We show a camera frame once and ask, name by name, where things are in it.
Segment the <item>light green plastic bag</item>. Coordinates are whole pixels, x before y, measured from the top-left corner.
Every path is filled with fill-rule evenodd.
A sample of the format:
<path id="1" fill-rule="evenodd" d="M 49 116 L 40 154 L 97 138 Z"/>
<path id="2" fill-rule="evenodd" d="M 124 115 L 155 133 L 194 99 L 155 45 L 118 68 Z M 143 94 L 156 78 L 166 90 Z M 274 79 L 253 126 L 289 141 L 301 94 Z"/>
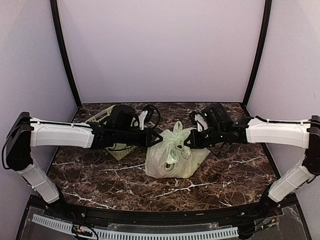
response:
<path id="1" fill-rule="evenodd" d="M 191 149 L 184 145 L 191 130 L 192 127 L 183 128 L 180 121 L 173 130 L 164 130 L 160 134 L 163 141 L 147 149 L 145 174 L 156 179 L 191 177 L 210 154 L 206 148 Z"/>

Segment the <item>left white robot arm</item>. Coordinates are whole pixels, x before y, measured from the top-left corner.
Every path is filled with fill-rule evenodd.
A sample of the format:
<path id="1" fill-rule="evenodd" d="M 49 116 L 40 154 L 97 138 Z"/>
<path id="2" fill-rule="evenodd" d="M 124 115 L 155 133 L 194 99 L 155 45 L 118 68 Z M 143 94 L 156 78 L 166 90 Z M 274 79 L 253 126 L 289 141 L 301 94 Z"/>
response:
<path id="1" fill-rule="evenodd" d="M 22 112 L 10 129 L 1 150 L 5 170 L 18 172 L 51 210 L 60 218 L 67 218 L 70 206 L 61 199 L 56 185 L 36 163 L 31 150 L 42 146 L 68 146 L 101 150 L 115 144 L 152 147 L 163 141 L 153 128 L 143 123 L 107 125 L 99 122 L 55 122 L 31 117 Z"/>

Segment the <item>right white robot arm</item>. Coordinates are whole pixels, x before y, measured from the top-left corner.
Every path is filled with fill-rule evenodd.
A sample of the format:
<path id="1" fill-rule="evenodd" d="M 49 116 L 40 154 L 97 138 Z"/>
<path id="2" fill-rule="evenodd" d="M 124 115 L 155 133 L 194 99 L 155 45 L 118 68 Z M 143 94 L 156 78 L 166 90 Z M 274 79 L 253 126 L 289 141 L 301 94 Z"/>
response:
<path id="1" fill-rule="evenodd" d="M 304 157 L 284 176 L 272 183 L 262 201 L 255 205 L 255 213 L 266 217 L 288 194 L 320 174 L 320 118 L 296 121 L 243 117 L 232 121 L 227 117 L 218 121 L 196 114 L 197 128 L 191 130 L 184 145 L 191 149 L 205 149 L 219 143 L 276 144 L 305 150 Z"/>

